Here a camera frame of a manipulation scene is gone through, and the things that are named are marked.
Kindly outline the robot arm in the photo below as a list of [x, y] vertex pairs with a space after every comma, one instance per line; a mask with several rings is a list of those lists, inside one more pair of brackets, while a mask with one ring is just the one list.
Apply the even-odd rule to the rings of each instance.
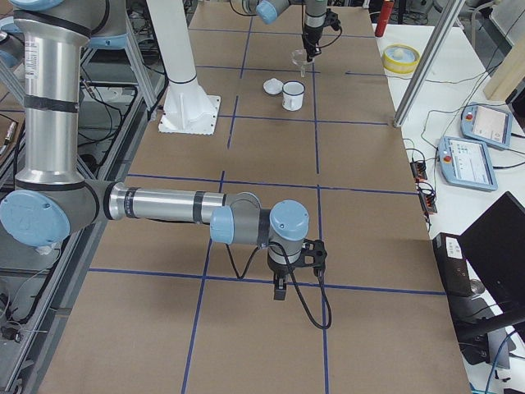
[[264, 209], [251, 193], [149, 190], [78, 172], [80, 53], [104, 39], [126, 45], [126, 4], [16, 1], [13, 7], [25, 39], [25, 165], [1, 203], [5, 230], [22, 244], [44, 247], [104, 219], [206, 224], [216, 243], [266, 250], [274, 296], [283, 300], [307, 253], [309, 215], [301, 203]]
[[275, 22], [281, 14], [293, 5], [301, 6], [301, 36], [306, 62], [311, 63], [315, 57], [322, 53], [320, 40], [323, 30], [330, 25], [329, 19], [337, 17], [329, 8], [328, 1], [239, 1], [239, 11], [233, 1], [228, 1], [231, 10], [239, 16], [257, 16], [263, 23], [270, 25]]

